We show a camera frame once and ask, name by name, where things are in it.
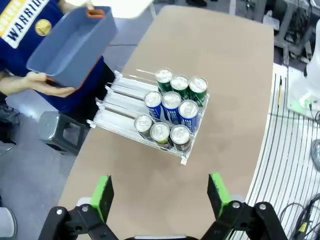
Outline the person's right hand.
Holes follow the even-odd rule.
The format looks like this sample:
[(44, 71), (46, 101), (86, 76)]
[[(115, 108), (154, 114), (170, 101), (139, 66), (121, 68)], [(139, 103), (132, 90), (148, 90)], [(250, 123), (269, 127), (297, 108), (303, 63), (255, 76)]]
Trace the person's right hand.
[(75, 92), (73, 87), (55, 87), (47, 83), (47, 76), (44, 73), (29, 72), (23, 78), (23, 84), (27, 89), (38, 91), (48, 96), (65, 98)]

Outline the person's left hand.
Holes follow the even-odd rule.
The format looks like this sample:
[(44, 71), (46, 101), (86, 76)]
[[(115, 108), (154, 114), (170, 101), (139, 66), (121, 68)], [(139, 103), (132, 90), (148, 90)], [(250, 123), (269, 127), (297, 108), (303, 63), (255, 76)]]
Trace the person's left hand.
[(88, 10), (95, 9), (91, 0), (59, 0), (58, 6), (63, 13), (68, 13), (78, 7), (86, 7)]

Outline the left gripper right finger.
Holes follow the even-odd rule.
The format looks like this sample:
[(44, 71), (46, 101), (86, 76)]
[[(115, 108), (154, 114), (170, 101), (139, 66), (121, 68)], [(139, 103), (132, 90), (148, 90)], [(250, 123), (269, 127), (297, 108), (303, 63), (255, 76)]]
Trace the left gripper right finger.
[(228, 240), (234, 232), (244, 232), (250, 240), (286, 240), (280, 220), (269, 202), (249, 206), (232, 200), (221, 175), (208, 175), (207, 195), (215, 221), (203, 240)]

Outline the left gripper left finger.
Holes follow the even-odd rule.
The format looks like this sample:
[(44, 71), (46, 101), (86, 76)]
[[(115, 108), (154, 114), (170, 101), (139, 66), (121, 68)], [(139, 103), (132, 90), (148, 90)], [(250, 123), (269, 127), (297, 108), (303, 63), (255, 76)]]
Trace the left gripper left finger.
[(101, 176), (89, 203), (67, 210), (52, 207), (39, 235), (40, 240), (76, 240), (79, 235), (89, 235), (92, 240), (116, 240), (107, 225), (114, 198), (112, 177)]

